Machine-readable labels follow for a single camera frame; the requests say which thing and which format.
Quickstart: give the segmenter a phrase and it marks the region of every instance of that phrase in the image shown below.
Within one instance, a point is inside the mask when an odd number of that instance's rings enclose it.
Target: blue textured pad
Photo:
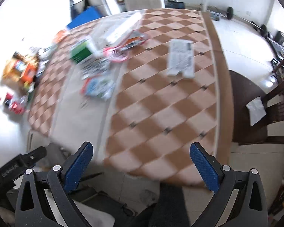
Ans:
[[[65,174],[64,190],[67,193],[76,189],[80,178],[93,157],[93,154],[93,145],[89,142]]]
[[[197,167],[203,181],[210,191],[217,192],[220,184],[218,174],[208,162],[203,153],[197,148],[195,144],[190,146],[190,158]]]

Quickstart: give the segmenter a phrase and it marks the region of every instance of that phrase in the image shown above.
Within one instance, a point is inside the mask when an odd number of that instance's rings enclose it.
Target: blurry floor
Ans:
[[[68,0],[6,0],[0,8],[0,77],[5,60],[10,57],[17,43],[26,36],[47,46],[57,31],[70,22]],[[273,86],[269,82],[270,60],[273,54],[266,43],[251,26],[236,20],[214,21],[222,48],[229,66],[259,85],[265,92]],[[0,97],[7,89],[0,87]],[[270,104],[279,102],[276,97]],[[25,153],[27,132],[26,117],[10,117],[0,110],[0,166],[19,153]],[[269,135],[284,135],[284,122],[268,126]],[[270,205],[281,184],[284,172],[284,145],[257,144],[238,147],[232,145],[229,165],[235,170],[259,171]],[[103,190],[112,198],[126,203],[137,212],[146,206],[139,194],[144,189],[159,193],[159,183],[147,179],[133,178],[124,173],[92,166],[90,172],[104,171],[105,174],[88,182],[96,190]],[[186,207],[193,223],[212,197],[205,189],[184,188]],[[221,218],[223,223],[230,213],[235,195],[232,196]]]

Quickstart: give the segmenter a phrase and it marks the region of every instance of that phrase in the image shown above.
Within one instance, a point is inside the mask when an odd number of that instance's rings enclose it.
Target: dark brown chair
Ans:
[[[267,136],[267,125],[284,120],[284,101],[267,107],[267,102],[284,91],[284,80],[270,93],[264,91],[244,76],[229,71],[233,89],[234,127],[233,142],[239,145],[256,143],[284,144],[284,136]],[[246,104],[261,97],[266,115],[255,125],[250,126]]]

